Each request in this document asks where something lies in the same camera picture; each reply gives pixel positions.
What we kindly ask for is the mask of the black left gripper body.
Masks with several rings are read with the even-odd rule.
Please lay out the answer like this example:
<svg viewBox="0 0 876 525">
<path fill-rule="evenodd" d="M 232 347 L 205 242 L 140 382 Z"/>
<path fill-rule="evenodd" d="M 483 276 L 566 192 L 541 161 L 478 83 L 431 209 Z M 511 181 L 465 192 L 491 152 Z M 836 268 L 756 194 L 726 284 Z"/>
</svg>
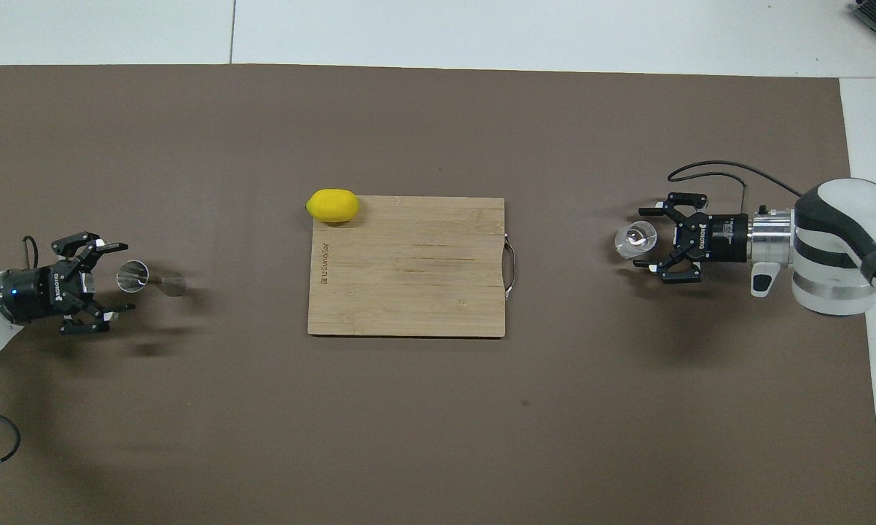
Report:
<svg viewBox="0 0 876 525">
<path fill-rule="evenodd" d="M 9 270 L 0 275 L 0 312 L 10 322 L 61 316 L 63 326 L 85 326 L 78 313 L 93 307 L 92 271 L 74 265 Z"/>
</svg>

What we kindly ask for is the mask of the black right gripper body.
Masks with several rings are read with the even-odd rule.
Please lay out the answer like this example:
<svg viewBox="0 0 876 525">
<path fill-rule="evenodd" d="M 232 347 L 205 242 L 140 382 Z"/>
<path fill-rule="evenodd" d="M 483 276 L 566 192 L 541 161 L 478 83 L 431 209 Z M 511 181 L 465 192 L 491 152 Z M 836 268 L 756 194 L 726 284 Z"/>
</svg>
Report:
<svg viewBox="0 0 876 525">
<path fill-rule="evenodd" d="M 684 218 L 676 227 L 674 246 L 692 262 L 745 263 L 750 258 L 748 214 L 706 214 Z"/>
</svg>

